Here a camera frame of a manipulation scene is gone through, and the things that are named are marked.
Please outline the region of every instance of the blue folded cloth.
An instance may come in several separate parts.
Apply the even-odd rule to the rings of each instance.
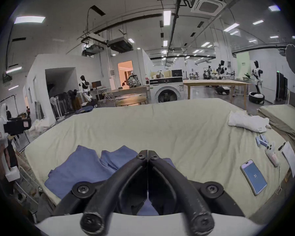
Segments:
[[[137,155],[134,150],[122,146],[113,152],[103,150],[101,158],[98,158],[95,150],[78,145],[75,152],[63,164],[49,172],[45,186],[62,199],[76,183],[81,181],[96,183],[106,180]],[[169,158],[164,160],[174,167]],[[138,215],[155,216],[158,213],[147,199]]]

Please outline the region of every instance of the mattress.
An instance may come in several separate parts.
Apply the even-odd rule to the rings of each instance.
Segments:
[[[258,114],[268,117],[270,125],[291,143],[295,152],[295,108],[291,105],[270,105],[258,109]]]
[[[162,158],[169,157],[190,180],[221,183],[249,217],[275,193],[289,165],[279,153],[280,169],[275,168],[265,147],[257,147],[256,133],[228,126],[229,112],[239,110],[218,98],[95,108],[55,125],[29,144],[25,154],[43,191],[55,204],[60,199],[44,182],[50,170],[62,164],[78,145],[96,150],[98,156],[102,150],[114,151],[125,145],[137,152],[149,149]],[[271,129],[265,136],[277,144],[284,142]],[[240,170],[250,159],[268,183],[258,196],[253,195]]]

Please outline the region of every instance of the robotic arm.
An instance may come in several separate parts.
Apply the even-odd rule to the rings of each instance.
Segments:
[[[18,117],[7,120],[6,104],[2,104],[0,116],[0,145],[3,144],[6,148],[8,146],[9,135],[21,134],[24,132],[24,130],[29,129],[31,124],[32,121],[29,118],[22,119],[21,117]],[[5,171],[5,176],[9,182],[20,178],[20,172],[16,166],[12,168],[8,167],[4,153],[1,156],[1,160]]]

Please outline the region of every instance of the smartphone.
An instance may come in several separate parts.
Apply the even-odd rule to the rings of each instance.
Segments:
[[[255,196],[267,186],[266,180],[252,160],[244,163],[240,169],[247,178]]]

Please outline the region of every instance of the white controller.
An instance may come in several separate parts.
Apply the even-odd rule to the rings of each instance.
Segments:
[[[268,158],[270,159],[270,161],[274,164],[275,167],[278,167],[280,162],[279,159],[277,158],[275,152],[275,142],[273,142],[272,144],[268,144],[265,150],[266,155],[268,156]]]

